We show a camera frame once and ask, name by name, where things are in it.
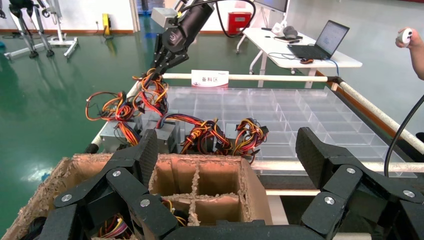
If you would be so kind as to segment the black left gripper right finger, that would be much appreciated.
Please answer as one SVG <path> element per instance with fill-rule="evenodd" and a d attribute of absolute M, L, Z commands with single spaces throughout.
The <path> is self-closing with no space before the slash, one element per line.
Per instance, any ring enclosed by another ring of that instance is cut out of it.
<path fill-rule="evenodd" d="M 308 127 L 295 151 L 319 194 L 301 224 L 331 240 L 349 214 L 365 219 L 380 240 L 424 237 L 424 196 L 413 187 L 365 167 L 347 148 L 331 145 Z"/>

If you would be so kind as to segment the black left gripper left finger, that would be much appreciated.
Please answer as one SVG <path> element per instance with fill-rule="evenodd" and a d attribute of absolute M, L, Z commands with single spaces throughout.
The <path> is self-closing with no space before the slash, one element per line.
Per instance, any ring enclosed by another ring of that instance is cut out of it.
<path fill-rule="evenodd" d="M 141 240 L 162 240 L 176 230 L 174 215 L 148 189 L 158 149 L 150 129 L 136 146 L 116 151 L 99 173 L 54 200 L 40 239 L 89 240 L 115 215 Z"/>

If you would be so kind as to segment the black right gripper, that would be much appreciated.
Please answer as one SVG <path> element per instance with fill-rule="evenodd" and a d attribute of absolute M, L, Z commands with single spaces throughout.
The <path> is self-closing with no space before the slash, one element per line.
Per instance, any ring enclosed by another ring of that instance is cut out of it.
<path fill-rule="evenodd" d="M 194 1 L 181 10 L 183 16 L 181 20 L 177 21 L 176 27 L 156 35 L 151 62 L 152 77 L 158 77 L 161 71 L 164 74 L 168 69 L 189 59 L 188 47 L 193 43 L 214 10 L 211 2 Z"/>

